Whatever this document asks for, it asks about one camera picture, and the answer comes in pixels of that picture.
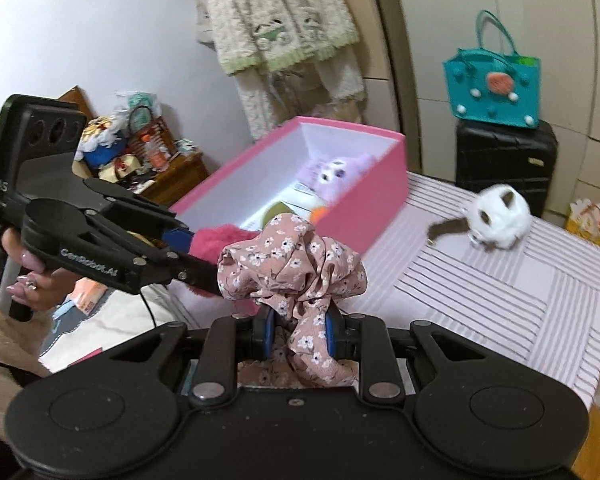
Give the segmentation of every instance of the pink fluffy object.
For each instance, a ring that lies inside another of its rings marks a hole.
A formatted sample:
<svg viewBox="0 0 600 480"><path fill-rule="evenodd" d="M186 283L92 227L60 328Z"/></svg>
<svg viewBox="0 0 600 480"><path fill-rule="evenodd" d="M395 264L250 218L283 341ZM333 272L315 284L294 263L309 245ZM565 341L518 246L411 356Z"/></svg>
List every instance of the pink fluffy object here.
<svg viewBox="0 0 600 480"><path fill-rule="evenodd" d="M206 262L216 264L220 259L222 250L227 245L235 244L236 242L244 242L246 240L253 240L260 234L259 231L246 231L240 229L232 224L225 224L218 227L204 228L196 231L191 245L189 247L189 254L205 260ZM214 295L200 290L198 288L191 288L197 295L204 296L205 298L213 298ZM258 311L258 306L251 300L239 300L235 302L235 306L240 312L245 314L255 314Z"/></svg>

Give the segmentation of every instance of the purple plush toy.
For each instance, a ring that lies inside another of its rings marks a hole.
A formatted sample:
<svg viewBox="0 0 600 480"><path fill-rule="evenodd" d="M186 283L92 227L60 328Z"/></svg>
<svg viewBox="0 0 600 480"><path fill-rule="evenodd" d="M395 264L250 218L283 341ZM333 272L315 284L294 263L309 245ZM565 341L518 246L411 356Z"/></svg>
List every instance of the purple plush toy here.
<svg viewBox="0 0 600 480"><path fill-rule="evenodd" d="M312 189L327 204L334 203L375 163L372 155L341 156L330 161L318 160L298 174L301 184Z"/></svg>

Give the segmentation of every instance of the wooden headboard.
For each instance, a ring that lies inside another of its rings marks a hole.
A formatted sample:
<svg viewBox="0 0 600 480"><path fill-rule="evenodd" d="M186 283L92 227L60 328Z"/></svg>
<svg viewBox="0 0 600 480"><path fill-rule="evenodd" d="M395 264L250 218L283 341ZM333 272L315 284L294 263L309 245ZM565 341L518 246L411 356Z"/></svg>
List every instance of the wooden headboard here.
<svg viewBox="0 0 600 480"><path fill-rule="evenodd" d="M71 88L71 90L61 95L58 98L58 100L64 101L66 103L76 103L78 105L78 110L80 110L83 114L87 116L88 121L91 121L93 119L93 112L89 108L89 105L87 104L87 99L84 97L84 94L82 93L80 87L74 86L73 88Z"/></svg>

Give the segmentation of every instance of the pink box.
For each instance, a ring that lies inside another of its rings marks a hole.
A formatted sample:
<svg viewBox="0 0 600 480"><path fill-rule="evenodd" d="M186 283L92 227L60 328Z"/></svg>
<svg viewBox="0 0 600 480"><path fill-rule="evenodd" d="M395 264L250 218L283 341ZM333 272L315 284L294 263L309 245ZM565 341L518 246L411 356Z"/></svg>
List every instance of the pink box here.
<svg viewBox="0 0 600 480"><path fill-rule="evenodd" d="M364 124L298 117L226 163L173 205L192 231L243 226L291 186L316 158L376 157L376 164L330 206L316 230L364 253L400 210L408 193L402 134Z"/></svg>

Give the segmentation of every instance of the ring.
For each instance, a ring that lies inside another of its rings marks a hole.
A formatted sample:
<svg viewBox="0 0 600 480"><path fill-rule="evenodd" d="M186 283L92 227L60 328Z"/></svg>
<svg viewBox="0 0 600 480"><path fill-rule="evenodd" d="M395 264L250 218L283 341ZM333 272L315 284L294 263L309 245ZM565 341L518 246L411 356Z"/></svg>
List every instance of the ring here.
<svg viewBox="0 0 600 480"><path fill-rule="evenodd" d="M32 280L31 278L27 278L27 281L24 282L24 286L27 290L36 290L38 288L36 280Z"/></svg>

